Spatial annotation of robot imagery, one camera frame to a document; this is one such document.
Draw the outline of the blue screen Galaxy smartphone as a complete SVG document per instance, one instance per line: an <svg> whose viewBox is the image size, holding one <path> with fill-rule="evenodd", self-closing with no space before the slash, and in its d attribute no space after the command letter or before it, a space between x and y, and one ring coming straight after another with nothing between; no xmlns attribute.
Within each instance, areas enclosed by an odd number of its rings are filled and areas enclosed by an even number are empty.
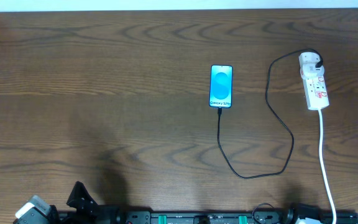
<svg viewBox="0 0 358 224"><path fill-rule="evenodd" d="M230 108L232 106L233 67L212 65L210 72L209 106Z"/></svg>

